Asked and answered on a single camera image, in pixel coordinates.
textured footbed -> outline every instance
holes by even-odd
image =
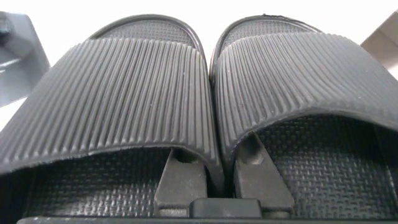
[[[169,150],[130,150],[36,168],[25,217],[151,217]]]
[[[292,218],[396,219],[398,198],[372,124],[318,115],[258,132],[290,189]]]
[[[264,35],[264,34],[292,33],[292,32],[313,32],[313,31],[306,27],[298,26],[287,21],[276,21],[268,19],[247,21],[240,25],[237,25],[228,32],[228,35],[226,36],[223,42],[222,49],[225,49],[233,42],[245,37]]]
[[[195,47],[191,37],[178,25],[166,21],[148,20],[121,25],[106,32],[103,38],[128,37],[150,40],[165,40]]]

white background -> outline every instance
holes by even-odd
[[[396,9],[398,1],[51,1],[1,0],[0,10],[27,14],[51,65],[101,27],[123,17],[164,14],[180,19],[198,34],[206,59],[232,22],[263,13],[297,19],[323,32],[361,44]],[[0,130],[22,101],[0,108]]]

ribbed texture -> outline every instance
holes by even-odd
[[[103,38],[137,38],[150,40],[165,40],[187,44],[194,47],[191,37],[180,26],[168,21],[145,20],[134,21],[115,27],[103,34]]]
[[[289,22],[288,19],[286,21],[278,21],[272,20],[270,17],[263,17],[263,19],[247,21],[234,27],[226,36],[222,49],[245,37],[291,32],[314,32],[314,30]]]
[[[215,74],[223,159],[250,132],[304,114],[335,113],[398,129],[398,82],[352,41],[321,33],[241,39]]]
[[[176,42],[90,40],[71,49],[0,133],[0,172],[132,147],[181,147],[223,171],[200,53]]]

black plastic piece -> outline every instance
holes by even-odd
[[[155,194],[155,216],[188,217],[191,202],[207,197],[204,165],[179,160],[181,154],[186,152],[173,150],[169,155]]]
[[[264,212],[289,217],[294,198],[257,134],[249,136],[238,147],[234,172],[236,197],[256,198]]]
[[[190,206],[191,218],[262,218],[256,199],[201,198]]]
[[[49,68],[29,17],[0,12],[0,107],[27,96]]]

rubber sandal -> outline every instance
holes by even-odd
[[[268,20],[235,22],[213,54],[227,183],[266,218],[398,218],[397,81],[344,37]]]
[[[224,187],[210,97],[189,26],[155,15],[106,26],[43,76],[0,133],[0,222],[186,217]]]

